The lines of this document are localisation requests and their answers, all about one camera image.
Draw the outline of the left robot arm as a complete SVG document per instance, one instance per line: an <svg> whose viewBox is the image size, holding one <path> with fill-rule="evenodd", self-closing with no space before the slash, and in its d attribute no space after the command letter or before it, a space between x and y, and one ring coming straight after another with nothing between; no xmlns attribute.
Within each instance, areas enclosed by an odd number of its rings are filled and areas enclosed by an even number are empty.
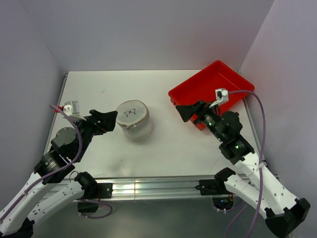
<svg viewBox="0 0 317 238"><path fill-rule="evenodd" d="M96 180L81 172L60 192L45 201L42 198L74 170L94 136L114 130L117 111L90 115L71 121L51 140L49 152L35 166L28 181L14 199L0 212L2 238L30 238L33 228L48 216L77 199L88 200L98 191Z"/></svg>

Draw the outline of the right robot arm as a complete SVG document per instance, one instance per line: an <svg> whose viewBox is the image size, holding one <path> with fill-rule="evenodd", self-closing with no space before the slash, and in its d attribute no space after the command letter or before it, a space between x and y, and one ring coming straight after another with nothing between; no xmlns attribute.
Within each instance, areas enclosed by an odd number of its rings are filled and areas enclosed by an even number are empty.
<svg viewBox="0 0 317 238"><path fill-rule="evenodd" d="M220 142L222 155L251 181L248 184L235 171L224 168L214 176L216 191L236 194L257 209L278 238L287 237L305 220L310 203L287 190L266 166L261 165L258 154L240 133L243 126L238 113L220 114L217 105L204 101L176 106L176 109L184 122L196 115L194 122L203 123L210 130Z"/></svg>

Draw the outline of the red plastic tray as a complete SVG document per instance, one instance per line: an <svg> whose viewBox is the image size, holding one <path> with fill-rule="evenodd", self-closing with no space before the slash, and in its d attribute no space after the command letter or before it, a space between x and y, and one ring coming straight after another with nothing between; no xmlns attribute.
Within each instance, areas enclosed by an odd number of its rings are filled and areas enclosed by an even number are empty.
<svg viewBox="0 0 317 238"><path fill-rule="evenodd" d="M216 89L227 91L254 91L255 86L231 69L225 63L217 60L189 77L168 92L173 106L192 105L202 100L213 102L216 100Z"/></svg>

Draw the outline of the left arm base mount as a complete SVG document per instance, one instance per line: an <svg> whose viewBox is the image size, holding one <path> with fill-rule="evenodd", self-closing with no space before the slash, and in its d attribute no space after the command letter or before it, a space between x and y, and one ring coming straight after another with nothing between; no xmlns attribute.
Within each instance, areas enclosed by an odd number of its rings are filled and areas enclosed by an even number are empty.
<svg viewBox="0 0 317 238"><path fill-rule="evenodd" d="M110 216L113 212L113 207L103 199L109 199L112 195L112 183L105 185L96 184L84 195L77 199L77 211L79 216L87 219L102 219ZM96 215L98 209L106 208L107 212L103 215Z"/></svg>

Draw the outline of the aluminium rail frame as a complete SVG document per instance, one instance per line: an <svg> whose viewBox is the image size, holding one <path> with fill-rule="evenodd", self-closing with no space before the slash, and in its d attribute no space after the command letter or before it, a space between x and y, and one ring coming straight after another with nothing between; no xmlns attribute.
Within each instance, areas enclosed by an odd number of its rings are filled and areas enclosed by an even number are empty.
<svg viewBox="0 0 317 238"><path fill-rule="evenodd" d="M168 96L169 90L195 75L195 70L71 71L60 101L79 102L90 109L114 110L137 99L146 104L154 122L152 134L132 142L120 127L92 140L76 172L112 182L114 199L170 199L198 195L199 179L210 179L231 163L220 142L207 130L184 123Z"/></svg>

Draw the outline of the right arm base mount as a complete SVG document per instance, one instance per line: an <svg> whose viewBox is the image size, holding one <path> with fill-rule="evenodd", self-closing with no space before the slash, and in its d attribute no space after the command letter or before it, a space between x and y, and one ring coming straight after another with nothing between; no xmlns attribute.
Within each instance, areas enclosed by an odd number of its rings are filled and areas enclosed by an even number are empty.
<svg viewBox="0 0 317 238"><path fill-rule="evenodd" d="M229 192L217 179L201 179L195 186L201 196L210 196L214 210L226 214L240 207L242 202L234 200L234 194Z"/></svg>

